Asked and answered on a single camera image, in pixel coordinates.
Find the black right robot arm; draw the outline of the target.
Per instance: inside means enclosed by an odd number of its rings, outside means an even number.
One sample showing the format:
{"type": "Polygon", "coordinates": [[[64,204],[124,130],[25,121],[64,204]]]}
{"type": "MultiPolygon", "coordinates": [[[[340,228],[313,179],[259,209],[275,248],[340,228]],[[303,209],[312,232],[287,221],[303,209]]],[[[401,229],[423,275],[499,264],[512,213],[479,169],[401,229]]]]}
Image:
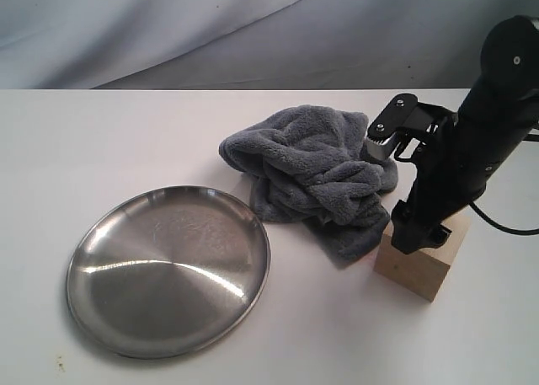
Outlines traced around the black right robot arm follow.
{"type": "Polygon", "coordinates": [[[480,76],[451,115],[419,108],[437,128],[401,126],[419,141],[409,159],[417,169],[405,201],[393,208],[392,246],[404,254],[439,248],[443,221],[483,195],[488,180],[538,122],[538,20],[524,15],[497,24],[480,54],[480,76]]]}

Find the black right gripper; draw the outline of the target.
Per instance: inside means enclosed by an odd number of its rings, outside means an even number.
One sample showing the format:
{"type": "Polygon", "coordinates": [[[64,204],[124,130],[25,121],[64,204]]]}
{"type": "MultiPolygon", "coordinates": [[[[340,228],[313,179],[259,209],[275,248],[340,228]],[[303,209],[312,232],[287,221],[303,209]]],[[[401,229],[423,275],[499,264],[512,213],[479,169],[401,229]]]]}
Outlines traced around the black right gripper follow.
{"type": "Polygon", "coordinates": [[[420,147],[412,140],[401,158],[416,167],[408,199],[399,200],[391,214],[392,246],[403,254],[421,248],[438,249],[452,230],[442,222],[480,196],[480,187],[464,180],[463,164],[453,153],[455,126],[444,135],[441,147],[420,147]]]}

